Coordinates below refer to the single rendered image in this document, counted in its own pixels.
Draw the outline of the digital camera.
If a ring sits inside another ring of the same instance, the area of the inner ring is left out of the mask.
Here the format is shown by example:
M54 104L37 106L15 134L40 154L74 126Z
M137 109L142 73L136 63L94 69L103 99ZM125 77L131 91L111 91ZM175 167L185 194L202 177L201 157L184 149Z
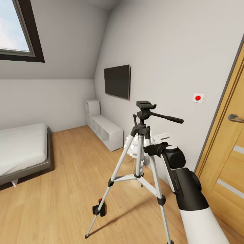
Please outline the digital camera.
M102 201L102 198L99 200L99 205L93 206L93 214L95 214L96 208L100 206L101 201ZM101 217L105 216L105 204L104 203L100 209L100 216Z

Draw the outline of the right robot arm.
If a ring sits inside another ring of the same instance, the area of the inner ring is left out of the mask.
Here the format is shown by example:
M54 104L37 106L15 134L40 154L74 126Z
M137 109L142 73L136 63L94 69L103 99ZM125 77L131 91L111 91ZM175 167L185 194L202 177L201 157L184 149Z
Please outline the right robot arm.
M161 158L169 184L176 195L188 244L230 244L215 218L197 175L183 168L186 159L177 147L161 142L170 138L169 133L155 135L153 145L144 148L149 156Z

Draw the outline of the camera tripod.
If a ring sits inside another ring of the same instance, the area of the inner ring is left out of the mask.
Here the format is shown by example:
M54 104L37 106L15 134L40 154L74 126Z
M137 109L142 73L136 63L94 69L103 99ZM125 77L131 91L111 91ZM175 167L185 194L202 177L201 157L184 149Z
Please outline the camera tripod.
M89 231L87 232L87 234L85 235L85 238L88 238L88 235L91 231L91 228L98 216L98 214L100 213L100 209L106 199L106 196L111 188L111 186L113 186L114 182L120 182L120 181L127 181L127 180L134 180L136 179L137 181L141 182L141 187L144 185L149 191L151 191L151 193L153 193L156 197L157 197L157 201L158 204L160 205L161 208L161 213L162 213L162 218L163 218L163 223L164 223L164 227L165 227L165 232L166 232L166 237L167 237L167 244L174 244L174 241L170 240L170 235L169 235L169 229L168 229L168 225L167 225L167 219L166 219L166 215L165 215L165 209L164 209L164 204L166 203L166 198L164 195L162 195L161 193L161 188L160 188L160 183L159 183L159 178L158 178L158 173L157 173L157 167L156 167L156 163L155 163L155 157L154 156L149 156L150 158L150 163L151 163L151 167L152 167L152 173L153 173L153 177L154 177L154 181L155 181L155 186L156 188L154 188L150 183L148 183L144 178L144 173L143 173L143 165L144 165L144 138L146 139L146 144L147 146L152 145L151 144L151 139L150 139L150 126L146 127L146 124L144 124L144 120L149 119L150 116L158 116L161 118L165 118L167 120L173 121L173 122L177 122L177 123L184 123L183 119L180 118L175 118L175 117L171 117L171 116L165 116L165 115L161 115L161 114L157 114L157 113L153 113L150 110L151 109L155 109L157 104L152 105L151 102L149 101L137 101L136 102L136 106L138 106L140 108L141 111L137 112L137 115L133 114L134 117L134 122L135 122L135 126L132 129L132 132L130 134L130 137L128 139L128 142L124 148L124 151L119 159L119 162L116 166L116 169L112 175L112 177L109 179L108 182L108 188L104 194L104 197L102 198L102 201L100 203L100 206L96 208L95 210L95 217L94 220L89 228ZM140 123L137 124L136 122L136 117L140 118ZM135 137L135 135L138 134L138 150L137 150L137 164L136 164L136 173L132 174L132 175L125 175L125 176L116 176L122 163L123 160L129 150L129 147Z

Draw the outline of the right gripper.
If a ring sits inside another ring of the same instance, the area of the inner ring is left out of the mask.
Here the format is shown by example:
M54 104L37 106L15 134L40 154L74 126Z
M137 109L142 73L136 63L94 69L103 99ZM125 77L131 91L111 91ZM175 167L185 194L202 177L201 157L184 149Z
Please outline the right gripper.
M148 153L149 156L155 156L155 155L158 156L158 154L157 154L158 148L160 146L167 146L167 144L168 144L167 142L162 142L161 144L155 144L155 145L153 144L153 145L149 145L149 146L143 147L144 148L144 152Z

